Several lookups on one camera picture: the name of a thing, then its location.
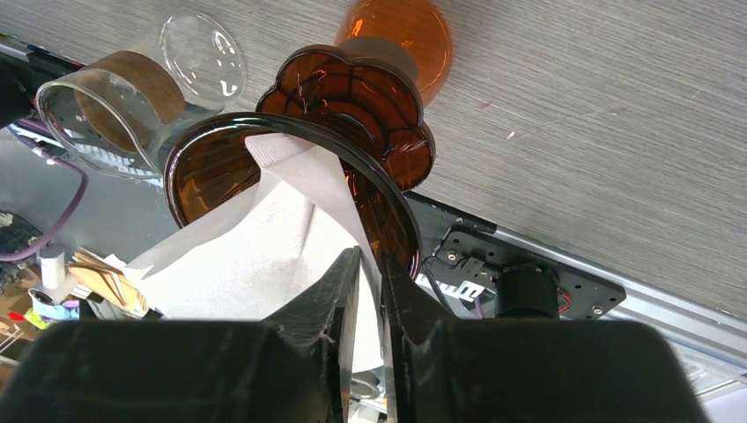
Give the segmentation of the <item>white paper coffee filter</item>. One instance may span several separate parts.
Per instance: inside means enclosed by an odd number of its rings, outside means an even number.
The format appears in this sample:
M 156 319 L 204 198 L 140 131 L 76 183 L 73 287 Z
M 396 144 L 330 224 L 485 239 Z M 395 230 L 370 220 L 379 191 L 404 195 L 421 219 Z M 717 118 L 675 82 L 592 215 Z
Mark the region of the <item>white paper coffee filter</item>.
M 241 149 L 259 165 L 260 181 L 145 251 L 124 275 L 167 318 L 259 321 L 358 247 L 351 369 L 380 367 L 381 274 L 339 158 L 282 133 L 245 137 Z

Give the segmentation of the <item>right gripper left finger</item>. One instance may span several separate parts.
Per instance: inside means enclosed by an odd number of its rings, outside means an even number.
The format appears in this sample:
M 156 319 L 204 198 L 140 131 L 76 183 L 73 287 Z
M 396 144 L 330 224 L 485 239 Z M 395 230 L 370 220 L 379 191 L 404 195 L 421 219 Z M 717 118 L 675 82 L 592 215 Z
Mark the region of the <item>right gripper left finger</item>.
M 59 323 L 1 393 L 4 422 L 345 422 L 359 248 L 258 322 Z

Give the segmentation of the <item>amber brown glass dripper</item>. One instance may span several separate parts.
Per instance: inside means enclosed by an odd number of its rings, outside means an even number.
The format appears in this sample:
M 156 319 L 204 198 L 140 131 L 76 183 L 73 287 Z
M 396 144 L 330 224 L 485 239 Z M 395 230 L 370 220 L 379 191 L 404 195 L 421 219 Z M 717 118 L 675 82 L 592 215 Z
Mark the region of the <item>amber brown glass dripper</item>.
M 422 238 L 406 191 L 431 172 L 414 54 L 375 37 L 293 53 L 255 111 L 189 128 L 166 159 L 166 200 L 187 226 L 251 189 L 284 182 L 372 252 L 416 276 Z

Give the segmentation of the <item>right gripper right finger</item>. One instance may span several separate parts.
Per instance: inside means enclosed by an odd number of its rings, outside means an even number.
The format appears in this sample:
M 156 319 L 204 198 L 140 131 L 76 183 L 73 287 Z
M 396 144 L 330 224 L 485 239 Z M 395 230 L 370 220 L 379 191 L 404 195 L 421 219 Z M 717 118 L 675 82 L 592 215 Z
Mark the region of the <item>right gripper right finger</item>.
M 631 321 L 468 320 L 381 264 L 392 422 L 704 422 L 676 355 Z

